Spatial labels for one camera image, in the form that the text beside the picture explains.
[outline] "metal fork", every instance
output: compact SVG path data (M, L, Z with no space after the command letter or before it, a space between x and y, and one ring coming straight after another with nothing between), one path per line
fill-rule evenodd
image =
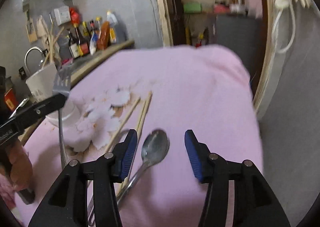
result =
M60 69L53 83L53 94L61 93L67 98L69 98L71 90L71 71L70 67L64 67ZM63 130L62 130L62 109L58 110L59 117L59 147L61 156L61 167L64 169L69 163L69 159L66 152L66 147L64 145Z

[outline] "white hose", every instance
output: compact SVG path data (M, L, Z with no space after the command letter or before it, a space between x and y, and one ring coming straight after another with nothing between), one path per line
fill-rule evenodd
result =
M292 36L291 36L290 42L288 43L288 45L286 47L279 49L279 50L277 50L277 49L275 50L279 54L284 54L289 50L289 48L293 44L293 41L294 41L294 38L296 35L296 18L295 18L295 13L294 13L294 9L293 9L293 4L292 4L292 0L288 0L288 1L289 1L289 9L290 9L290 13L291 13L291 18L292 18ZM276 48L277 41L278 41L278 33L276 34L276 28L278 26L278 23L279 23L279 20L280 20L282 13L283 13L283 9L281 9L278 12L278 15L275 19L275 23L272 28L272 39L273 39L273 43L275 44L275 48Z

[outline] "screw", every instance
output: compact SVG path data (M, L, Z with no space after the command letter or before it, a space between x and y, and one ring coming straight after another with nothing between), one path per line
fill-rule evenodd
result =
M245 160L245 161L244 161L244 164L245 164L246 166L252 166L252 165L253 165L253 163L252 163L251 160Z
M71 160L69 163L70 166L76 166L77 164L78 164L78 160L75 160L75 159Z
M212 160L216 160L216 159L219 158L219 156L216 153L210 153L209 154L209 158L212 159Z
M113 154L111 152L105 153L104 158L106 158L106 159L113 158Z

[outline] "electrical wire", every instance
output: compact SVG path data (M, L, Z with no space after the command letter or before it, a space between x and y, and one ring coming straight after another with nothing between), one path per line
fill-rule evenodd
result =
M159 38L161 38L161 36L159 34L159 30L158 30L158 25L157 25L156 11L155 11L155 8L153 6L152 0L150 0L150 3L151 3L151 6L152 6L152 10L153 10L153 16L155 18L155 25L156 25L157 34L158 34Z
M291 13L291 18L292 18L292 35L291 35L290 42L288 43L288 45L286 47L279 49L279 50L277 50L277 49L275 50L279 54L285 54L290 49L290 47L293 44L295 35L296 35L296 18L295 18L295 13L294 13L294 9L293 9L293 4L292 4L292 0L288 0L288 1L289 1L289 10ZM278 15L275 19L275 23L272 28L272 39L273 39L273 43L275 44L275 48L276 48L277 41L278 41L278 33L276 33L276 28L278 27L278 23L279 23L279 20L280 20L282 13L283 13L283 9L281 9L278 12Z

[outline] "orange package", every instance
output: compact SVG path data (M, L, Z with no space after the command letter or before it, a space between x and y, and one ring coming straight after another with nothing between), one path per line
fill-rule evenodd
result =
M108 47L110 37L110 23L105 21L101 26L101 35L97 41L98 50L104 50Z

